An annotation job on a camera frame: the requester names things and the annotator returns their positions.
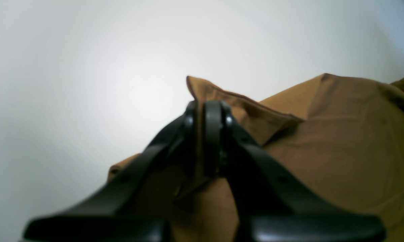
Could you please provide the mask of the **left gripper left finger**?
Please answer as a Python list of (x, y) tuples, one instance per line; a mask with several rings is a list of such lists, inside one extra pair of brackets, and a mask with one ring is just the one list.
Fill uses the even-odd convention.
[(165, 166), (174, 152), (194, 154), (197, 102), (165, 126), (146, 149), (99, 191), (65, 211), (33, 219), (24, 242), (169, 242), (166, 219), (124, 215), (150, 172)]

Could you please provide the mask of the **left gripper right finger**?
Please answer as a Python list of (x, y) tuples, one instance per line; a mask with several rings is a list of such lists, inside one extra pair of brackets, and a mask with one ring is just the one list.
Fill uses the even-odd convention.
[(224, 101), (203, 105), (204, 175), (225, 177), (239, 216), (236, 242), (381, 242), (371, 215), (325, 201), (265, 152)]

